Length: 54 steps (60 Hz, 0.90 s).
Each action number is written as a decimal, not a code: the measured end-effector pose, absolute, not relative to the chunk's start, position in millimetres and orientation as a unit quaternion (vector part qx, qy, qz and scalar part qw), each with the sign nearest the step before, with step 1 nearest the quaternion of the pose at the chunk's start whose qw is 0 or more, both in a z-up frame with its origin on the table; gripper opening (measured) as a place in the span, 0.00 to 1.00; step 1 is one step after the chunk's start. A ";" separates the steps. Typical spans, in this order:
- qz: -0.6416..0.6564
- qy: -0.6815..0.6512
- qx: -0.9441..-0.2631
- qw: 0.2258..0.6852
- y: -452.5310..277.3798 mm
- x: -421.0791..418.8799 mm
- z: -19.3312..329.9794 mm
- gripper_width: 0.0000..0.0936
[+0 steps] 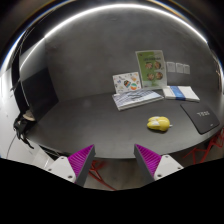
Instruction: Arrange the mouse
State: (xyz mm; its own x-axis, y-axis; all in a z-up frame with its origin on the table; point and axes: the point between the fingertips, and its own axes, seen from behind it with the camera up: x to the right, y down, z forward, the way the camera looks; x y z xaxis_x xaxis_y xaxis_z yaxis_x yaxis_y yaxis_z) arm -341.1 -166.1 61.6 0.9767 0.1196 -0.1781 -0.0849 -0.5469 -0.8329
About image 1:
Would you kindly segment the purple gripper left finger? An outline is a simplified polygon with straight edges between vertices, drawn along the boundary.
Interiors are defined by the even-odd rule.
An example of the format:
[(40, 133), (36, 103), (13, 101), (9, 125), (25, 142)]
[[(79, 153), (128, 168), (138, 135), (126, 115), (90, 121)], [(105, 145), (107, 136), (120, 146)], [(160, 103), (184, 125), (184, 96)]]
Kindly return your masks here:
[(95, 146), (90, 145), (69, 157), (60, 156), (47, 171), (77, 185), (83, 185), (95, 156)]

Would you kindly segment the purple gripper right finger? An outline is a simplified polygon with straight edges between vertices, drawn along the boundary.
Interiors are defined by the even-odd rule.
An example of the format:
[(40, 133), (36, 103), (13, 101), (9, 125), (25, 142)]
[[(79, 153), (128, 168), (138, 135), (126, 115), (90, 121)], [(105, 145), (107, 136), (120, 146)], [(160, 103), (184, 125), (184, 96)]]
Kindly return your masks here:
[(134, 155), (147, 181), (156, 181), (183, 169), (170, 155), (159, 155), (138, 144), (134, 145)]

